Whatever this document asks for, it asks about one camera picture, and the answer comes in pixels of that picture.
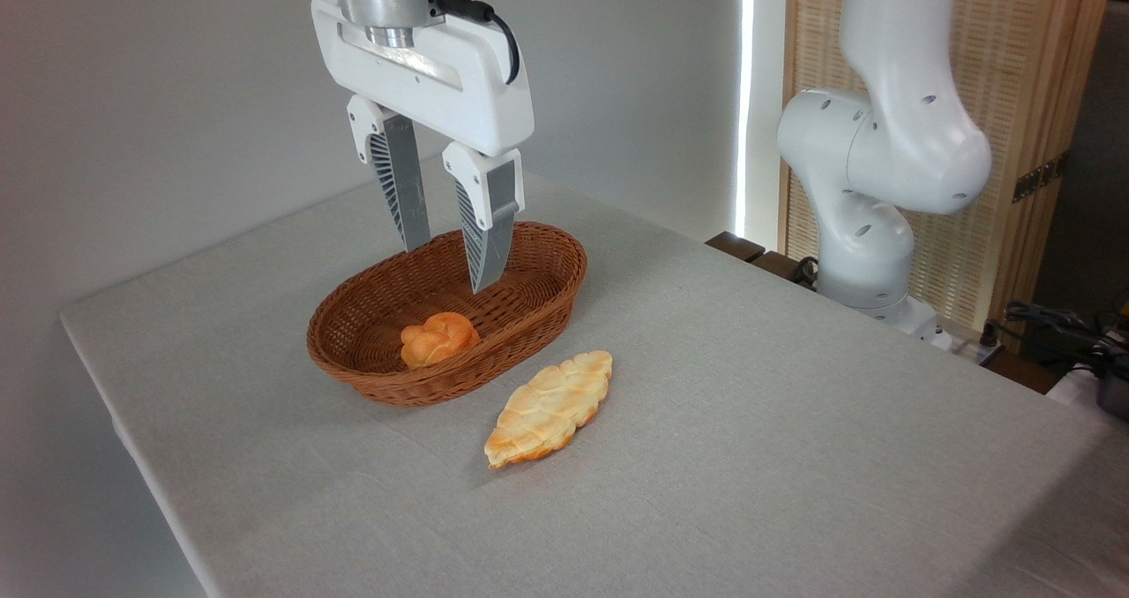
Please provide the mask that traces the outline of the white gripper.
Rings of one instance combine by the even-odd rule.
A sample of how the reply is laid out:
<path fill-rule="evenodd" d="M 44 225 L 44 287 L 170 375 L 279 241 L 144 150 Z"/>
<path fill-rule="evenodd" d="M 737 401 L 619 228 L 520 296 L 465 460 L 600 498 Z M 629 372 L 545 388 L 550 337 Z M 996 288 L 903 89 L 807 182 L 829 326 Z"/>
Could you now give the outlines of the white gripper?
<path fill-rule="evenodd" d="M 313 0 L 310 16 L 330 74 L 355 93 L 347 112 L 356 155 L 378 178 L 404 250 L 431 239 L 413 120 L 455 140 L 441 157 L 456 181 L 472 292 L 497 283 L 513 219 L 526 205 L 513 148 L 534 132 L 526 72 L 505 83 L 511 53 L 504 30 L 449 16 L 415 28 L 413 47 L 388 49 L 327 0 Z"/>

